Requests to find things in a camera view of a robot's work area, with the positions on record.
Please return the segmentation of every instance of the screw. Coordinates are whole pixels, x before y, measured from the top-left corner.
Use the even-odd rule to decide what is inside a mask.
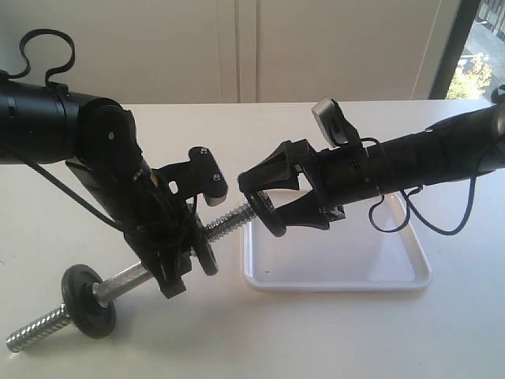
[[[208,242],[220,239],[255,217],[256,214],[249,204],[244,204],[228,212],[204,227]],[[151,278],[152,274],[145,269],[141,262],[137,262],[102,283],[92,284],[92,294],[98,305],[105,309],[115,298],[131,291]],[[64,328],[71,321],[73,320],[67,312],[67,305],[63,302],[55,310],[11,333],[6,340],[7,348],[14,353],[22,351],[34,342],[43,340]]]

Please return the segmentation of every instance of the white table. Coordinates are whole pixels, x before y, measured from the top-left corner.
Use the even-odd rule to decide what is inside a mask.
[[[236,206],[236,177],[281,141],[307,137],[327,147],[312,104],[135,105],[140,146],[153,167],[208,146],[230,184],[205,221]],[[380,140],[422,130],[479,101],[344,103],[362,136]],[[50,167],[79,193],[62,164]],[[102,225],[27,167],[0,167],[0,336],[60,302],[67,267],[108,277],[137,261],[118,232]],[[413,224],[433,270],[426,291],[409,294],[273,294],[241,280],[239,234],[214,244],[220,272],[195,264],[188,290],[170,301],[154,280],[117,300],[118,325],[104,340],[67,327],[32,349],[0,349],[0,377],[55,378],[475,378],[505,372],[505,171],[479,179],[472,217],[455,237]],[[467,182],[415,197],[432,222],[452,227]],[[433,204],[446,201],[448,211]]]

